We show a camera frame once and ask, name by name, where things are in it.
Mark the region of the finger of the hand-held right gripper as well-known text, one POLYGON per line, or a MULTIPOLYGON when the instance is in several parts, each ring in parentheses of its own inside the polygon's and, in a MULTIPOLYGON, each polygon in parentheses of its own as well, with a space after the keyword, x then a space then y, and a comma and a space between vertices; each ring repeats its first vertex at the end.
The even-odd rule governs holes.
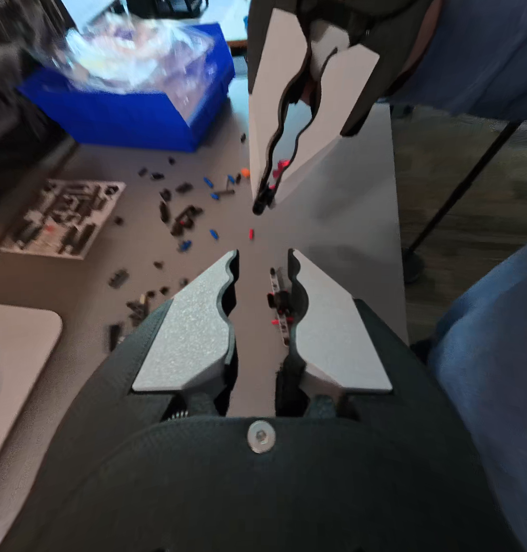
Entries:
POLYGON ((259 29, 249 31, 249 162, 253 202, 268 188, 274 149, 284 131, 288 105, 309 66, 307 14, 272 10, 260 43, 259 29))
POLYGON ((296 137, 293 156, 272 190, 269 206, 292 194, 336 147, 378 61, 379 54, 361 44, 330 55, 316 88, 312 119, 296 137))

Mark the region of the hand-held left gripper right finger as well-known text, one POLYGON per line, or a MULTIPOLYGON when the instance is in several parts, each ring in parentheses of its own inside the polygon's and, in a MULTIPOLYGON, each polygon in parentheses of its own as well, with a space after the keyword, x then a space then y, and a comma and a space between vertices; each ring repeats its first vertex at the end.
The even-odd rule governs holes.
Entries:
POLYGON ((353 296, 300 251, 288 251, 293 324, 286 356, 286 414, 311 399, 335 405, 353 394, 388 395, 393 385, 353 296))

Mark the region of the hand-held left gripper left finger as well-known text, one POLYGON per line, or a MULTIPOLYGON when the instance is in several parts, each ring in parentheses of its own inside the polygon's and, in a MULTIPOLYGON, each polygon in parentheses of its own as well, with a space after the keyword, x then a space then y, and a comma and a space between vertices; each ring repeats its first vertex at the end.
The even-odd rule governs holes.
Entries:
POLYGON ((133 381, 137 394, 172 393, 185 403, 211 399, 227 414, 238 376, 234 326, 239 251, 229 251, 168 301, 167 311, 133 381))

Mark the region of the long light grey lego beam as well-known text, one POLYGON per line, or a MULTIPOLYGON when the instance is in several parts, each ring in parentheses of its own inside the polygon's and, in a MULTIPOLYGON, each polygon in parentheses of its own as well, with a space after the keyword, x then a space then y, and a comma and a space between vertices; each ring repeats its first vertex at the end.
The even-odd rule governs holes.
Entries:
MULTIPOLYGON (((289 293, 289 291, 283 286, 283 279, 282 279, 280 270, 274 267, 270 268, 270 285, 271 285, 270 293, 278 292, 279 290, 285 290, 289 293)), ((283 345, 288 348, 290 344, 290 331, 291 331, 291 326, 293 324, 293 315, 289 317, 285 317, 285 316, 277 317, 276 313, 274 312, 274 319, 279 319, 279 318, 282 318, 287 323, 285 324, 284 327, 281 327, 281 328, 276 326, 274 327, 279 330, 283 345)))

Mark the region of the person's right forearm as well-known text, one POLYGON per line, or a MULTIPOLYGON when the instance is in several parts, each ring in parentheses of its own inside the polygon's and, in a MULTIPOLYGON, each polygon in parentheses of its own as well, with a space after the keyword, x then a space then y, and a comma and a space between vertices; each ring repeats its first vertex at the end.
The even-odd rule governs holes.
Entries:
POLYGON ((389 100, 527 121, 527 1, 443 1, 423 58, 389 100))

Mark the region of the dark grey angled lego beam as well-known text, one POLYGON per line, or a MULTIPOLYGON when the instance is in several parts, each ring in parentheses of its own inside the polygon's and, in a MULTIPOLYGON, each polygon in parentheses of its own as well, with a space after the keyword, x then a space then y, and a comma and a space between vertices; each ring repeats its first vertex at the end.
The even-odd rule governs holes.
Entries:
POLYGON ((129 309, 129 320, 132 328, 139 327, 143 321, 149 316, 151 308, 151 300, 155 298, 155 292, 150 290, 136 300, 126 302, 126 307, 129 309))

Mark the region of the pile of black lego pieces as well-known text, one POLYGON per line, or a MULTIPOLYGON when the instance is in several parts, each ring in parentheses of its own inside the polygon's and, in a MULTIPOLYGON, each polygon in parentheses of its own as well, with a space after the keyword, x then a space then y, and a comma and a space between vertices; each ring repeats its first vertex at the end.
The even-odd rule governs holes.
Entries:
MULTIPOLYGON (((205 178, 205 183, 213 191, 211 193, 211 199, 213 201, 220 201, 223 197, 233 196, 236 193, 236 186, 242 181, 248 181, 242 175, 237 173, 236 176, 228 175, 226 179, 226 187, 224 190, 216 190, 212 188, 213 183, 205 178)), ((159 213, 161 221, 170 229, 171 236, 180 238, 184 235, 185 230, 192 229, 194 226, 194 220, 196 217, 204 213, 204 209, 200 206, 188 204, 176 215, 172 214, 170 203, 172 201, 172 192, 170 189, 164 188, 159 192, 161 202, 159 203, 159 213)))

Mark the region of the lego sticker sheet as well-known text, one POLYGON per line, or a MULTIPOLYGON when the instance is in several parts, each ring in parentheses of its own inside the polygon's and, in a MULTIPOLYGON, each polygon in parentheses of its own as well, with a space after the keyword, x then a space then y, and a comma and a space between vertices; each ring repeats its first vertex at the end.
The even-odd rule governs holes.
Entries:
POLYGON ((0 252, 84 260, 125 189, 124 182, 48 179, 0 252))

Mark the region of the dark printed lego set box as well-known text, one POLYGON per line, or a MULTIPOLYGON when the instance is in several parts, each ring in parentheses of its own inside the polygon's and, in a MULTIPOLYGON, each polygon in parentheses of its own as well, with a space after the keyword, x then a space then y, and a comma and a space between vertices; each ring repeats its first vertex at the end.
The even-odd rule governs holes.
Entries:
POLYGON ((0 1, 0 200, 65 137, 18 88, 71 25, 62 1, 0 1))

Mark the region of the blue storage bin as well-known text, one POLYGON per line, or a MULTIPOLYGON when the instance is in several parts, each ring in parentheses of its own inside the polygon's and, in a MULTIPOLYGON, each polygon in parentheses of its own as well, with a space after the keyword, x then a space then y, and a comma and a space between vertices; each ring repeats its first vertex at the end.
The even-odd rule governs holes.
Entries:
POLYGON ((224 106, 235 76, 221 26, 196 24, 194 28, 215 40, 208 58, 217 75, 187 122, 163 93, 83 92, 47 68, 34 71, 18 91, 78 143, 194 152, 224 106))

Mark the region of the person's blue clothing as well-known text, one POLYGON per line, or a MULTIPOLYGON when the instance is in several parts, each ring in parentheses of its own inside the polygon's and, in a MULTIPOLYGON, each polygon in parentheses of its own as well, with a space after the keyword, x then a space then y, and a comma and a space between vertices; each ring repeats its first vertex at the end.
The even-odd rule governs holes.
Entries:
POLYGON ((453 302, 435 328, 427 366, 527 551, 527 245, 453 302))

